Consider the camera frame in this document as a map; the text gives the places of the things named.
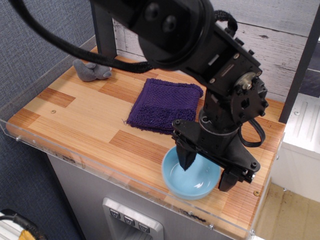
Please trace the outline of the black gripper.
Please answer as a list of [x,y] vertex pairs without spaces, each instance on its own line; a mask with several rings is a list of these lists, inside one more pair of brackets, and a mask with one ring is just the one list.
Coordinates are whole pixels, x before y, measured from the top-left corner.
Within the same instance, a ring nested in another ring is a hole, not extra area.
[[260,141],[249,142],[242,126],[217,129],[206,117],[199,122],[176,119],[172,122],[179,164],[186,171],[199,154],[224,169],[218,189],[228,192],[237,182],[251,183],[261,165],[246,149],[257,148]]

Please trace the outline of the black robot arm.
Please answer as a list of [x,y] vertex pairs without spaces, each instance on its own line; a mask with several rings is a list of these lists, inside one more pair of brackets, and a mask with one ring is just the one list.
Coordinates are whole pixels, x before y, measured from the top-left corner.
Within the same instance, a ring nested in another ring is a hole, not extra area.
[[162,69],[193,77],[206,87],[205,101],[198,122],[172,123],[180,166],[188,169],[196,155],[218,164],[223,168],[218,185],[222,192],[254,179],[261,166],[248,148],[261,143],[244,140],[241,129],[250,123],[265,139],[256,118],[265,115],[267,89],[253,52],[235,37],[238,25],[229,13],[214,10],[208,0],[98,0],[113,19],[138,35],[146,60],[126,63],[52,34],[23,1],[10,4],[37,34],[76,58],[138,74]]

